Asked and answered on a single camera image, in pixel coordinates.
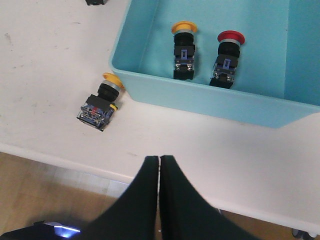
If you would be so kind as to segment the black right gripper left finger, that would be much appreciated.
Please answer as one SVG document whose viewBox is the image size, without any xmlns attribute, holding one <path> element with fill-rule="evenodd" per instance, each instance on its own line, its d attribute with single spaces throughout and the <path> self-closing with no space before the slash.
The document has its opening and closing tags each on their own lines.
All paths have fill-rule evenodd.
<svg viewBox="0 0 320 240">
<path fill-rule="evenodd" d="M 159 157 L 147 156 L 117 201 L 82 232 L 83 240 L 153 240 L 158 203 Z"/>
</svg>

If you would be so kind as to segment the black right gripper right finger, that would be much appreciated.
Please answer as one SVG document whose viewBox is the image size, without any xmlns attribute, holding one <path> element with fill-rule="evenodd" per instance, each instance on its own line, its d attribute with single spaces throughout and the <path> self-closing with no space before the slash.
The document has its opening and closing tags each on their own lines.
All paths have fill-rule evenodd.
<svg viewBox="0 0 320 240">
<path fill-rule="evenodd" d="M 172 155 L 161 156 L 159 208 L 164 240 L 254 240 L 192 186 Z"/>
</svg>

